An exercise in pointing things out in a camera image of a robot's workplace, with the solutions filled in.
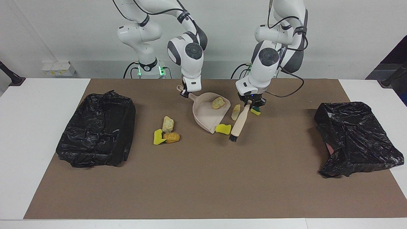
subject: wall socket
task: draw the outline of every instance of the wall socket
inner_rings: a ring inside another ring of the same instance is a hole
[[[44,63],[42,71],[47,76],[73,76],[75,68],[68,62]]]

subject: black garbage bag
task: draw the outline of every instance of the black garbage bag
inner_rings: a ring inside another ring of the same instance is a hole
[[[330,154],[319,172],[324,177],[350,176],[404,164],[371,108],[362,102],[322,103],[317,129]]]
[[[118,166],[129,155],[135,118],[130,98],[114,91],[90,94],[66,126],[56,153],[73,167]]]

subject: brown mat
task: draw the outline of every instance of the brown mat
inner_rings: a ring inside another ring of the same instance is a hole
[[[121,167],[72,168],[52,159],[25,219],[395,218],[407,200],[389,170],[324,179],[328,153],[313,116],[321,102],[349,101],[337,80],[308,79],[295,95],[270,95],[236,143],[201,129],[179,80],[92,79],[85,95],[115,90],[136,104],[134,141]],[[295,79],[273,79],[286,94]],[[238,97],[232,80],[203,90]],[[223,123],[233,124],[229,110]],[[153,145],[165,115],[181,141]]]

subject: dustpan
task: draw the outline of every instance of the dustpan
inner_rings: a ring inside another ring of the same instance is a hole
[[[183,89],[183,86],[177,86],[177,90],[179,92],[181,92]],[[225,101],[225,105],[219,109],[213,109],[212,102],[217,97],[222,97]],[[192,105],[192,112],[194,114],[195,121],[204,130],[212,134],[215,133],[216,126],[221,123],[223,117],[230,108],[230,101],[227,98],[212,92],[206,92],[200,96],[189,93],[189,98],[194,101],[194,104]]]

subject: sponge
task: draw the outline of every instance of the sponge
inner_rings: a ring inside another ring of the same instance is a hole
[[[161,129],[154,131],[154,145],[159,145],[159,144],[161,144],[161,143],[163,143],[165,141],[166,141],[166,139],[162,138],[162,130]]]
[[[222,134],[229,135],[231,129],[232,129],[232,125],[219,124],[218,126],[216,126],[215,131],[216,131],[216,133],[222,133]]]
[[[257,116],[259,116],[261,114],[259,107],[254,107],[254,108],[250,109],[250,112]]]

